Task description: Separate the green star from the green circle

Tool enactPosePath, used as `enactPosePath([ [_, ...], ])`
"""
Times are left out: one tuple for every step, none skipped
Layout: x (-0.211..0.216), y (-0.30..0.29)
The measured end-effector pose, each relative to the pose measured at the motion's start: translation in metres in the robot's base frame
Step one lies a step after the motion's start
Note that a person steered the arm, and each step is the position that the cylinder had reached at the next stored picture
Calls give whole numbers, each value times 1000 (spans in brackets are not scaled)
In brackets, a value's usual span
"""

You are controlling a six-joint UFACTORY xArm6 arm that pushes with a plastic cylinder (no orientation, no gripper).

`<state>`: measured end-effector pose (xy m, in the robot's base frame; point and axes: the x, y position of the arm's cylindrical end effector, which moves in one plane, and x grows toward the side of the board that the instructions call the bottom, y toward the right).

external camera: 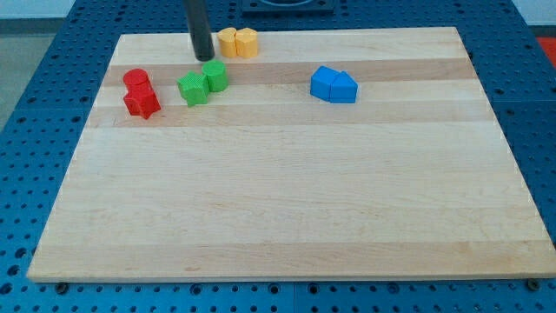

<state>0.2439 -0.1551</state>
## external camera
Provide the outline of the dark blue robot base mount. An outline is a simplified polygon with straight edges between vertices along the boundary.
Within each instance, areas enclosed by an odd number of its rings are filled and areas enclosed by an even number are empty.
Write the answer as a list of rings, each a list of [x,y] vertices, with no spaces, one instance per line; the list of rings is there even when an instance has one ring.
[[[337,0],[239,0],[244,16],[262,13],[331,13]]]

